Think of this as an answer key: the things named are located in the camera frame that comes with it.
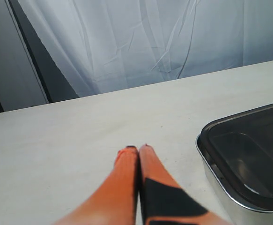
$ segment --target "tabletop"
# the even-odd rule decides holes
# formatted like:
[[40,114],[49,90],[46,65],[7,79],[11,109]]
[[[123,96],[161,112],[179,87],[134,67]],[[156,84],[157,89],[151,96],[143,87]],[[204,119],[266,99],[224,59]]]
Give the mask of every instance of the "tabletop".
[[53,223],[95,191],[119,149],[144,143],[190,196],[229,220],[196,137],[215,119],[270,103],[273,61],[0,113],[0,225]]

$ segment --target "white curtain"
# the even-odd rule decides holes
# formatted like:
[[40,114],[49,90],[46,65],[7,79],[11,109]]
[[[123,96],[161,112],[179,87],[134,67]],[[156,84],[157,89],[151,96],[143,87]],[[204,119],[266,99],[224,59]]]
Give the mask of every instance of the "white curtain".
[[273,60],[273,0],[19,2],[80,97]]

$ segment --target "orange object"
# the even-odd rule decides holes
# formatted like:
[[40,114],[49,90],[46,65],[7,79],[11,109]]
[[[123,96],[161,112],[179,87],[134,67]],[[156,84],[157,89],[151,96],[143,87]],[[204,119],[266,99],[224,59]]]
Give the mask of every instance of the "orange object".
[[144,225],[229,224],[193,200],[166,171],[151,146],[142,146],[139,155]]
[[137,205],[139,156],[134,146],[118,152],[114,168],[81,206],[55,225],[133,225]]

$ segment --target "black lid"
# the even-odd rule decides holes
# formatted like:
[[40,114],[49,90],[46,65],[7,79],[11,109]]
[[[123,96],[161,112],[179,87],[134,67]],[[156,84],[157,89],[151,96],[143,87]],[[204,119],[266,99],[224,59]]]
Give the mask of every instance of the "black lid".
[[273,210],[273,104],[211,122],[200,138],[241,197]]

